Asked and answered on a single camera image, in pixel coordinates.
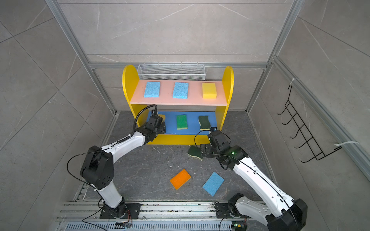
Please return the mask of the blue sponge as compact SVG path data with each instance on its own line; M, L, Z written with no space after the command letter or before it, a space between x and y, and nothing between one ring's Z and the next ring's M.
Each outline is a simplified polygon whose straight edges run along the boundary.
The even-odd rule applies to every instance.
M224 178L222 178L216 172L213 172L202 188L211 196L214 196L223 182Z
M189 83L176 82L174 84L172 97L175 99L187 99L188 98L188 88L189 88Z
M160 82L147 82L145 86L145 98L159 98L160 96Z

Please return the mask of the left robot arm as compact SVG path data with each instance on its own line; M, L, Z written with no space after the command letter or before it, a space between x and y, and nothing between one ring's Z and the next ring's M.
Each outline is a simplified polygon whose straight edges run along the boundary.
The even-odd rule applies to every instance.
M126 213L123 196L114 182L114 164L130 151L153 141L159 134L166 132L163 118L151 115L149 121L134 130L134 133L103 147L93 146L82 165L80 175L97 190L104 200L103 210L114 218L122 218Z

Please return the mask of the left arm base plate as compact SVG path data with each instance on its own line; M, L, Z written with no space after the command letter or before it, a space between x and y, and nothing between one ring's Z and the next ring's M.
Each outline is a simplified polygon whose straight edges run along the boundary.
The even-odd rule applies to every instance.
M116 208L104 205L99 216L100 219L138 219L141 204L119 204Z

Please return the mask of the dark green sponge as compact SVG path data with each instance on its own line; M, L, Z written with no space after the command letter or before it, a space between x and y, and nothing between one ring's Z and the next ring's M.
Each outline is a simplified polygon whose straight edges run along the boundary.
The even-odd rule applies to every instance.
M201 130L201 131L210 130L211 123L209 121L208 116L199 116L198 117L198 122L199 122L199 130Z
M199 160L203 159L201 149L194 145L190 146L190 148L188 149L188 155Z

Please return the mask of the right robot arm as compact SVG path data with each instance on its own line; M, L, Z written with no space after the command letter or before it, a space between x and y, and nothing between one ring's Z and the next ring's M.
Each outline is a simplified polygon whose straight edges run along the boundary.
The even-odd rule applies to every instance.
M241 193L228 200L231 216L247 216L265 225L270 231L300 231L306 225L307 204L293 199L253 162L240 146L231 146L231 140L216 127L210 129L209 143L201 144L201 156L216 158L224 170L231 170L245 180L260 196L262 202L248 199Z

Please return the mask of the bright green sponge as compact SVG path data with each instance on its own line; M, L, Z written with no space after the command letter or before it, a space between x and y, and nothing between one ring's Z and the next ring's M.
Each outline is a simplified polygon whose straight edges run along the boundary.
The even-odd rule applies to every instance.
M177 130L187 130L188 129L187 115L177 115L176 116L176 128Z

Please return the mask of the metal mesh basket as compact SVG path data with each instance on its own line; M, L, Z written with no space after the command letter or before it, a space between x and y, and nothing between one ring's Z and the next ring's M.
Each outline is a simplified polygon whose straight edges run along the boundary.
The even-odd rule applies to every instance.
M203 65L185 64L142 64L137 68L141 80L195 80L204 81L206 70Z

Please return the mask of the orange sponge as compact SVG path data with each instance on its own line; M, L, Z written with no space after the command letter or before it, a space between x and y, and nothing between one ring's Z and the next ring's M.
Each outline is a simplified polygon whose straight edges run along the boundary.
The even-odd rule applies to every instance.
M190 179L190 174L185 169L183 169L170 180L170 183L176 190L178 190Z

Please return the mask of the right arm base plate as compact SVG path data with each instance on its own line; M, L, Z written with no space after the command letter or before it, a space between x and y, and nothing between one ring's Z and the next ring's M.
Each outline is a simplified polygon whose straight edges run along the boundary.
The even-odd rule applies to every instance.
M218 201L213 203L214 209L216 211L217 218L240 218L241 216L233 213L232 210L229 209L228 203L220 203Z

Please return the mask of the aluminium mounting rail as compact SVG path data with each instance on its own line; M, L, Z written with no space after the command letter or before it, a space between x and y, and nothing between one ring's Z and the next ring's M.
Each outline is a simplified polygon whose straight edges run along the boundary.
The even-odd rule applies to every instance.
M103 204L64 203L57 218L59 231L266 231L257 220L217 218L214 202L129 202L141 204L138 219L100 219Z

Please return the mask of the yellow sponge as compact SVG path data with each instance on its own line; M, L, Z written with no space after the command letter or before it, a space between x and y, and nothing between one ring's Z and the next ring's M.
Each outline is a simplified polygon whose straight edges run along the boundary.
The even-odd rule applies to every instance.
M217 98L217 89L215 83L202 83L202 98L203 99Z
M162 118L162 120L163 120L163 121L165 121L165 118L166 118L166 116L165 116L165 115L161 115L161 114L159 114L159 117L161 117L161 118Z

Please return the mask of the yellow shelf pink blue boards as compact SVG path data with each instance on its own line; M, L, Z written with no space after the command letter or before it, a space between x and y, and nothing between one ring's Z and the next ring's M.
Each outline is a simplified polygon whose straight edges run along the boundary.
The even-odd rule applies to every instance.
M157 105L158 113L165 115L166 133L159 134L151 145L193 145L208 143L205 131L199 130L198 117L207 115L212 127L222 130L234 90L234 70L228 66L224 70L221 81L184 81L189 83L188 98L172 97L176 80L159 80L161 83L159 98L145 98L145 86L149 80L141 80L133 65L128 65L122 73L122 88L128 106L138 120L135 125L140 127L150 118L151 110L146 107ZM202 83L215 83L216 99L202 98ZM176 116L187 115L188 129L177 130Z

